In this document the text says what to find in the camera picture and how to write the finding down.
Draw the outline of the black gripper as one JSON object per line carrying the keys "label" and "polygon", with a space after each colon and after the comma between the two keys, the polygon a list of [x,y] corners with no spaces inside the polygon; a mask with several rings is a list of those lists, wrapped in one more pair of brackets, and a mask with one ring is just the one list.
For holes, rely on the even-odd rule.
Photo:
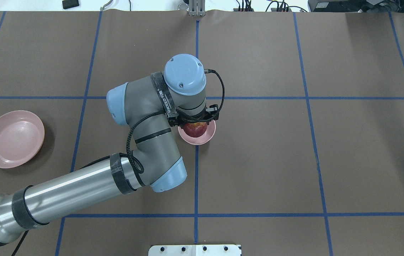
{"label": "black gripper", "polygon": [[169,126],[170,127],[182,127],[186,123],[198,123],[198,122],[205,122],[210,123],[205,118],[205,110],[202,110],[199,114],[194,116],[189,115],[183,109],[177,108],[176,113],[169,117]]}

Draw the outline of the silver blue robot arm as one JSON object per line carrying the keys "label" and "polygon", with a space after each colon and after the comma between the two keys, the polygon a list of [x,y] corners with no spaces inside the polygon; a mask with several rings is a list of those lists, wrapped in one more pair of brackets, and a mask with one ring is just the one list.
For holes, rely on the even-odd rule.
{"label": "silver blue robot arm", "polygon": [[200,60],[178,54],[164,71],[111,89],[107,106],[115,122],[129,127],[125,153],[13,194],[0,193],[0,247],[31,229],[121,194],[150,186],[169,191],[187,177],[171,132],[174,126],[217,120],[222,105],[206,106],[206,74]]}

